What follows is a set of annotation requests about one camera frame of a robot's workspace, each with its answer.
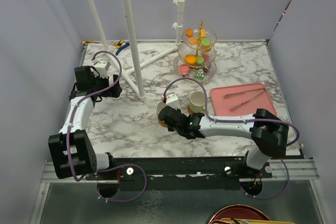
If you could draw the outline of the toy green cake slice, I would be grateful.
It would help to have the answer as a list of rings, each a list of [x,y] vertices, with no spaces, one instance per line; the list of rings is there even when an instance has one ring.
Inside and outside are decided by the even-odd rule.
[[[195,72],[195,78],[198,80],[204,80],[205,78],[205,71],[203,68],[199,68],[196,72]]]

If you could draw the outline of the white pvc pipe frame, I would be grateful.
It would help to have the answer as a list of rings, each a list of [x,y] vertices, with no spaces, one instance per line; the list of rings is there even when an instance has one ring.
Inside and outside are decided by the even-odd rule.
[[[122,73],[120,76],[129,84],[131,89],[136,93],[136,96],[140,101],[145,101],[145,91],[144,91],[144,83],[142,79],[142,68],[154,63],[155,61],[167,56],[170,53],[173,53],[178,50],[180,46],[182,33],[183,33],[183,17],[185,10],[185,0],[174,0],[173,3],[177,7],[177,22],[173,24],[173,29],[176,32],[176,41],[175,45],[169,48],[168,50],[160,53],[151,59],[140,62],[139,51],[137,45],[137,38],[135,33],[135,25],[133,19],[133,12],[131,6],[131,0],[121,0],[123,15],[127,26],[128,39],[130,43],[131,56],[133,61],[133,68],[128,70],[122,69]]]

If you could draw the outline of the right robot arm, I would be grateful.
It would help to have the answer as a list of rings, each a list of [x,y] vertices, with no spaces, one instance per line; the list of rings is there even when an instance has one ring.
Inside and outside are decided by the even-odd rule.
[[[289,126],[266,109],[243,116],[213,116],[194,113],[189,116],[181,110],[165,106],[158,119],[186,139],[210,136],[234,136],[253,140],[256,144],[246,154],[241,171],[254,177],[271,158],[286,155]]]

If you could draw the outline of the pink-handled metal tongs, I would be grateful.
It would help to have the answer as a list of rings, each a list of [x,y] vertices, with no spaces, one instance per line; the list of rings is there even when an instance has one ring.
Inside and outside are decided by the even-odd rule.
[[[243,96],[239,100],[239,103],[233,105],[229,110],[230,111],[235,111],[236,109],[242,107],[243,105],[247,104],[254,98],[257,98],[259,95],[261,95],[264,91],[266,91],[265,88],[256,88],[256,89],[250,89],[246,91],[241,91],[241,92],[236,92],[236,93],[229,93],[223,96],[224,99],[233,99],[237,98],[239,96]]]

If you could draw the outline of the three-tier glass dessert stand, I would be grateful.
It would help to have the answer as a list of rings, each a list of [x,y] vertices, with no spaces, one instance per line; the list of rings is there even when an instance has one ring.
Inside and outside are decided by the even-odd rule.
[[[217,51],[215,49],[215,44],[217,42],[217,36],[211,28],[206,27],[204,25],[203,21],[200,21],[200,23],[198,25],[191,26],[191,27],[188,27],[188,28],[193,29],[193,32],[194,32],[193,37],[197,39],[197,44],[191,45],[188,42],[189,37],[186,37],[186,35],[185,35],[185,30],[186,29],[184,31],[182,31],[182,36],[181,36],[182,40],[181,40],[181,43],[179,44],[178,49],[177,49],[178,56],[174,59],[174,62],[173,62],[174,71],[179,78],[183,78],[182,75],[179,74],[178,68],[179,68],[179,65],[186,64],[190,67],[190,71],[188,73],[190,75],[190,78],[195,79],[195,80],[200,81],[200,82],[203,82],[203,83],[209,82],[213,78],[213,76],[215,75],[216,70],[217,70],[216,63],[215,63],[215,59],[216,59],[216,56],[217,56]],[[201,38],[201,29],[205,29],[205,31],[206,31],[206,37],[205,38],[211,40],[211,45],[210,46],[212,47],[212,49],[211,49],[211,51],[209,51],[207,53],[201,52],[201,47],[202,47],[201,40],[204,39],[204,38]],[[193,65],[189,65],[184,60],[184,57],[188,54],[195,55],[196,57],[197,56],[202,56],[202,54],[208,54],[209,55],[209,60],[207,62],[204,62],[201,65],[199,65],[197,63],[195,63]],[[210,70],[209,73],[205,72],[204,80],[196,79],[195,78],[195,72],[199,68],[204,69],[204,67],[209,66],[209,65],[211,66],[211,70]]]

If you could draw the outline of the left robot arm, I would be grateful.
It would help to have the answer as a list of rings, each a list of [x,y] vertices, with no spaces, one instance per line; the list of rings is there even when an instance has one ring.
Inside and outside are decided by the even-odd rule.
[[[95,153],[86,132],[95,104],[103,98],[118,98],[122,92],[118,75],[108,76],[110,63],[99,60],[92,66],[75,68],[76,82],[69,96],[70,109],[64,125],[48,139],[59,179],[98,172],[104,179],[115,175],[110,153]]]

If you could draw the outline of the toy yellow cracker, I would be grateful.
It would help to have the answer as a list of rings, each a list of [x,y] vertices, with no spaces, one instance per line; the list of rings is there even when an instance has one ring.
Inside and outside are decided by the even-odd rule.
[[[205,38],[206,37],[206,31],[205,29],[201,29],[201,38]]]

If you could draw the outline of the pink mug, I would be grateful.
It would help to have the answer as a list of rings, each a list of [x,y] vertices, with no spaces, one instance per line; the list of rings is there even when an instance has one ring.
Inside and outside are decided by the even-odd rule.
[[[164,102],[159,102],[156,106],[156,114],[159,115],[159,113],[165,108],[166,104]]]

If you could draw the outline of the toy orange round cookie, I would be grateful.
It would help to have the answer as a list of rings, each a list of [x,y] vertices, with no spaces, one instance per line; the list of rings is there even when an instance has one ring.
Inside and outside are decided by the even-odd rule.
[[[194,37],[190,37],[190,38],[188,39],[188,42],[189,42],[191,45],[195,45],[195,44],[197,44],[197,39],[194,38]]]

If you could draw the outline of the pink serving tray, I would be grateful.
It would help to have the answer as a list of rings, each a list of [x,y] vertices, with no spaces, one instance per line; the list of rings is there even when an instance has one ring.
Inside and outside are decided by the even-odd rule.
[[[210,96],[216,116],[247,115],[255,113],[257,109],[266,109],[277,115],[270,95],[262,83],[213,88]]]

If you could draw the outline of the toy bread bun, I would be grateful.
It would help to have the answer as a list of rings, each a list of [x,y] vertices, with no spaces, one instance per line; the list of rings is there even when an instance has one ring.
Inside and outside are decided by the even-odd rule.
[[[211,46],[207,46],[207,47],[202,46],[201,47],[201,52],[207,53],[207,52],[211,51],[211,49],[212,49]]]

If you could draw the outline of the toy orange egg tart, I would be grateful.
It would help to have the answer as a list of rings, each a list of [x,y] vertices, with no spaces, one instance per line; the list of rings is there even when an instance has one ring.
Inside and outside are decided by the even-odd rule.
[[[188,54],[184,57],[184,60],[187,64],[193,65],[197,62],[197,57],[195,55]]]

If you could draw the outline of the green mug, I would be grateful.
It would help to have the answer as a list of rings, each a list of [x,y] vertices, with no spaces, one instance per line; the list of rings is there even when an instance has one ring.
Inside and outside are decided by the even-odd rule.
[[[195,91],[190,95],[189,106],[192,111],[198,113],[202,110],[202,107],[205,108],[205,94],[201,91]]]

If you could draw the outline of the toy green macaron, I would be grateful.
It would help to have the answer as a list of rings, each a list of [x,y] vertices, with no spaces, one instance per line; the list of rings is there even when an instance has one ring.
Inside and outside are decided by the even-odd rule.
[[[204,63],[204,58],[202,56],[197,56],[196,57],[196,63],[201,65]]]
[[[201,40],[201,45],[203,47],[209,47],[211,45],[211,40],[207,39],[207,38],[204,38]]]

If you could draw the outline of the cork coaster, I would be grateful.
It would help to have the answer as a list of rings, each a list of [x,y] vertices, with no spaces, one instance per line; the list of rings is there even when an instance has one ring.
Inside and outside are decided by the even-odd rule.
[[[161,120],[158,120],[158,123],[162,127],[167,127],[167,125],[163,121],[161,121]]]
[[[188,113],[189,113],[190,115],[195,113],[194,111],[191,110],[191,108],[190,108],[189,105],[187,106],[187,111],[188,111]],[[202,110],[201,110],[200,112],[198,112],[198,113],[205,114],[205,108],[202,107]]]

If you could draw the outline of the toy brown chip cookie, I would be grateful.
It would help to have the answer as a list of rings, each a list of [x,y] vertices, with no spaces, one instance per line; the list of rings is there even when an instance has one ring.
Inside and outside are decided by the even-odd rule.
[[[189,38],[193,37],[193,34],[194,34],[193,29],[188,28],[188,29],[185,30],[186,37],[189,37]]]

